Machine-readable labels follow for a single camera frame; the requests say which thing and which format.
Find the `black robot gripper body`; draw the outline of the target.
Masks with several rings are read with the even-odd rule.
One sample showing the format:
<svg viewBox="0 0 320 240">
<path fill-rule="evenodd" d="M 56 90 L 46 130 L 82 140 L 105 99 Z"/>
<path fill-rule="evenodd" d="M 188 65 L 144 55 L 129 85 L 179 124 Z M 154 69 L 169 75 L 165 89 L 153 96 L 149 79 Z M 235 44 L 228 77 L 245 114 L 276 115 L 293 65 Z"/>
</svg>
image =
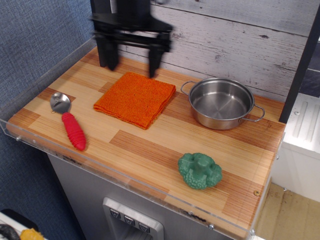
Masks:
<svg viewBox="0 0 320 240">
<path fill-rule="evenodd" d="M 160 52 L 171 49 L 173 26 L 152 16 L 149 0 L 117 0 L 112 13 L 94 13 L 96 40 L 108 51 L 119 45 L 129 45 Z"/>
</svg>

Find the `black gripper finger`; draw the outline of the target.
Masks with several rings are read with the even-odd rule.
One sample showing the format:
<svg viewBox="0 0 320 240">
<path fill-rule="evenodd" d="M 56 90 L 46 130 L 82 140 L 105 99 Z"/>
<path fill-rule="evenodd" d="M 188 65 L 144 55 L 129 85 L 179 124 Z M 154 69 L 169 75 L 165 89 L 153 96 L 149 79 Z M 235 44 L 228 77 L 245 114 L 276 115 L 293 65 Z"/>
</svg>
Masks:
<svg viewBox="0 0 320 240">
<path fill-rule="evenodd" d="M 110 39 L 101 39 L 99 60 L 101 67 L 108 67 L 114 71 L 119 64 L 118 44 Z"/>
<path fill-rule="evenodd" d="M 156 70 L 160 67 L 162 56 L 166 48 L 162 44 L 151 44 L 149 46 L 149 77 L 155 76 Z"/>
</svg>

